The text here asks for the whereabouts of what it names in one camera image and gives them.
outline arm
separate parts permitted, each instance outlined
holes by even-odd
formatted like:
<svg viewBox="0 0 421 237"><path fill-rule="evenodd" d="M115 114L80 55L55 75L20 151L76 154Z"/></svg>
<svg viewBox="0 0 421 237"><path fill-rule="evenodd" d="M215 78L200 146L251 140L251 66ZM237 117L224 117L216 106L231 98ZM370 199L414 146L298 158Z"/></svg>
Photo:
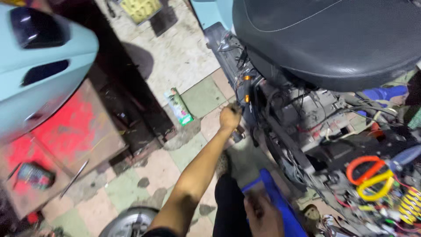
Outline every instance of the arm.
<svg viewBox="0 0 421 237"><path fill-rule="evenodd" d="M179 237L186 235L193 213L212 180L224 144L240 120L241 113L233 105L221 111L221 128L181 173L168 201L152 221L149 230L165 227Z"/></svg>

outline yellow sign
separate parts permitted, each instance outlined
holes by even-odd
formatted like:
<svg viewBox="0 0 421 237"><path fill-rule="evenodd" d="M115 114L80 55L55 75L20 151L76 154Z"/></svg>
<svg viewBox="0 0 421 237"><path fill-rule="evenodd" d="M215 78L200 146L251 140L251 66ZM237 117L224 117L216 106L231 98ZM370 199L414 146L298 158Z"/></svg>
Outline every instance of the yellow sign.
<svg viewBox="0 0 421 237"><path fill-rule="evenodd" d="M159 0L121 0L119 3L136 24L146 21L162 7Z"/></svg>

